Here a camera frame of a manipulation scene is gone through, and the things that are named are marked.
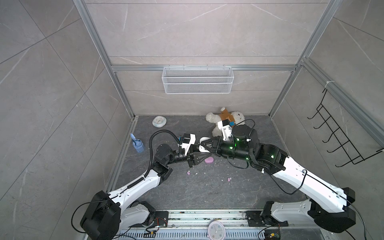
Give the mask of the pink oval earbud case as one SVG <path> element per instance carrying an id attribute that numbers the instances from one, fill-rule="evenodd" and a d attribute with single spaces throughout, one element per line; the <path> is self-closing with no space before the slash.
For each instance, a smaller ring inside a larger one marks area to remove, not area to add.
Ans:
<path id="1" fill-rule="evenodd" d="M 206 164 L 212 164 L 214 161 L 215 161 L 215 160 L 214 160 L 213 157 L 208 157 L 208 158 L 206 158 L 206 159 L 204 160 L 204 162 L 205 162 Z"/>

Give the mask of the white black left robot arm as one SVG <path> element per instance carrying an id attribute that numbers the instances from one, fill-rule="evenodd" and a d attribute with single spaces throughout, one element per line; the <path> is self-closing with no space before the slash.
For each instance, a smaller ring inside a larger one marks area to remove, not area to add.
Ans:
<path id="1" fill-rule="evenodd" d="M 173 137 L 178 149 L 173 150 L 169 145 L 162 144 L 153 150 L 153 140 L 159 134 L 169 134 Z M 193 167 L 211 157 L 208 151 L 202 152 L 196 145 L 194 134 L 184 134 L 177 137 L 169 130 L 159 130 L 153 133 L 149 140 L 150 162 L 147 170 L 135 180 L 106 193 L 100 191 L 94 195 L 81 221 L 80 229 L 76 232 L 88 235 L 92 240 L 113 240 L 120 237 L 123 228 L 138 224 L 151 224 L 155 217 L 155 209 L 146 202 L 134 205 L 142 195 L 166 181 L 173 172 L 171 164 L 187 162 Z"/>

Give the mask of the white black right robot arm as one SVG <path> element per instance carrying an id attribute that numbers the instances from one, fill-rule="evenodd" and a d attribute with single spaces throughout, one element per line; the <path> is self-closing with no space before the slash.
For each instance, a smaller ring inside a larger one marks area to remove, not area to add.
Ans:
<path id="1" fill-rule="evenodd" d="M 353 205 L 355 191 L 322 180 L 280 148 L 262 144 L 257 131 L 246 124 L 234 126 L 226 138 L 217 136 L 200 140 L 200 144 L 219 157 L 246 161 L 248 167 L 267 174 L 273 181 L 285 181 L 295 188 L 291 195 L 297 192 L 307 195 L 308 199 L 301 202 L 266 202 L 261 218 L 267 225 L 310 222 L 329 232 L 343 233 L 362 216 Z"/>

